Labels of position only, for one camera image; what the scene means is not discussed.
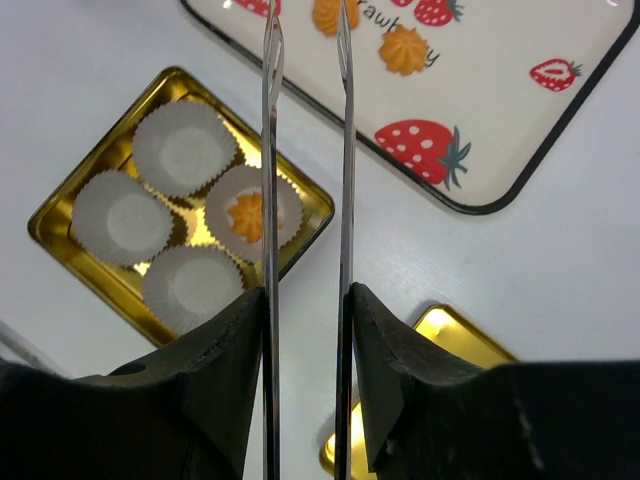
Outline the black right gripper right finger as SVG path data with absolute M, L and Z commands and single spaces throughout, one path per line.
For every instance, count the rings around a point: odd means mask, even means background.
M 635 479 L 635 360 L 511 362 L 442 381 L 424 338 L 352 287 L 368 466 L 380 479 Z

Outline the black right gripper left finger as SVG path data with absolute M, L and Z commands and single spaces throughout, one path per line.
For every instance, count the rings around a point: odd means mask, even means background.
M 239 479 L 262 353 L 265 298 L 107 375 L 1 365 L 5 479 Z

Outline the gold tin lid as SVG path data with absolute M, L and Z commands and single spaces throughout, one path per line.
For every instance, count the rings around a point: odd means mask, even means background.
M 418 365 L 435 370 L 433 376 L 442 381 L 451 374 L 460 379 L 470 370 L 489 369 L 511 363 L 516 357 L 477 328 L 452 306 L 433 303 L 413 326 L 424 338 L 424 353 L 417 355 Z M 352 479 L 374 479 L 369 471 L 361 402 L 356 398 L 351 410 L 350 468 Z

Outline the orange cookie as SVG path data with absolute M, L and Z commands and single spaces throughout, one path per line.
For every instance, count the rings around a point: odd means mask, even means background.
M 227 213 L 231 217 L 231 230 L 247 243 L 254 244 L 263 236 L 263 209 L 260 193 L 239 195 Z
M 415 28 L 398 25 L 383 34 L 378 53 L 389 72 L 409 76 L 426 68 L 429 44 Z
M 315 0 L 312 20 L 315 27 L 326 36 L 337 34 L 341 11 L 341 0 Z M 360 22 L 360 10 L 357 0 L 346 0 L 346 10 L 350 29 L 355 29 Z

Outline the metal tongs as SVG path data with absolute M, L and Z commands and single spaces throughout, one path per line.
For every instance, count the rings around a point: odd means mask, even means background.
M 351 477 L 353 358 L 353 239 L 355 203 L 354 79 L 347 3 L 340 3 L 338 62 L 345 94 L 338 344 L 334 427 L 334 477 Z M 262 326 L 263 477 L 280 477 L 279 240 L 276 179 L 277 101 L 284 75 L 284 36 L 275 3 L 268 3 L 263 39 L 261 106 L 262 250 L 267 319 Z

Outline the white paper cup front-left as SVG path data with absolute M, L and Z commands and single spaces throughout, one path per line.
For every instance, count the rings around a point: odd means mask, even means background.
M 173 247 L 155 258 L 143 301 L 163 324 L 183 335 L 206 323 L 244 292 L 235 262 L 213 247 Z

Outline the square gold cookie tin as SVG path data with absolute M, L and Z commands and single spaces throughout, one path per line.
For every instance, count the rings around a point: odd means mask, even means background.
M 164 345 L 263 282 L 261 139 L 163 70 L 31 218 L 56 259 Z

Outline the white paper cup back-left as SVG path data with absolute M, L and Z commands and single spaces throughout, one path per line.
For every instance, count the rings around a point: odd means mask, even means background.
M 108 170 L 78 193 L 71 227 L 80 245 L 100 260 L 132 267 L 164 249 L 174 221 L 169 208 L 132 177 Z

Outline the white paper cup front-right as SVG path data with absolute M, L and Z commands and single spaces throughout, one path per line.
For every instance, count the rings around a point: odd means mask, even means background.
M 278 176 L 278 245 L 286 245 L 302 225 L 303 203 L 295 188 Z M 247 261 L 263 258 L 262 173 L 249 165 L 237 165 L 211 187 L 205 200 L 205 223 L 211 235 L 232 254 Z

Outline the white paper cup back-right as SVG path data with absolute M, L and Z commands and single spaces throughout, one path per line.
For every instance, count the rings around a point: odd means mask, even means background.
M 154 109 L 138 124 L 132 140 L 140 178 L 167 197 L 203 189 L 233 162 L 238 149 L 217 111 L 192 100 Z

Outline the strawberry print tray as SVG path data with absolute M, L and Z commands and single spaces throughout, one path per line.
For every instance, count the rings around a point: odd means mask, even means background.
M 314 1 L 273 1 L 284 82 L 344 118 L 336 35 Z M 186 10 L 253 62 L 269 1 L 189 1 Z M 451 208 L 496 212 L 520 192 L 639 26 L 635 1 L 358 1 L 351 29 L 359 140 Z M 427 40 L 426 68 L 391 73 L 378 50 L 398 25 Z

